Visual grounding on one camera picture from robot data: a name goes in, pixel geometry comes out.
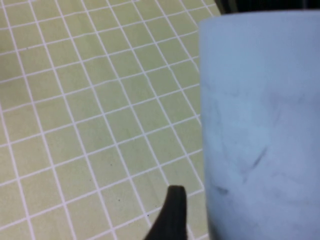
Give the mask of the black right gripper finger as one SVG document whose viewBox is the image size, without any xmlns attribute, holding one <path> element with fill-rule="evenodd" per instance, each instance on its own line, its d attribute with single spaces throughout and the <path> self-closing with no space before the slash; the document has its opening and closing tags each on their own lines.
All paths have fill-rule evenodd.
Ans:
<svg viewBox="0 0 320 240">
<path fill-rule="evenodd" d="M 182 185 L 167 188 L 163 206 L 145 240 L 187 240 L 187 193 Z"/>
</svg>

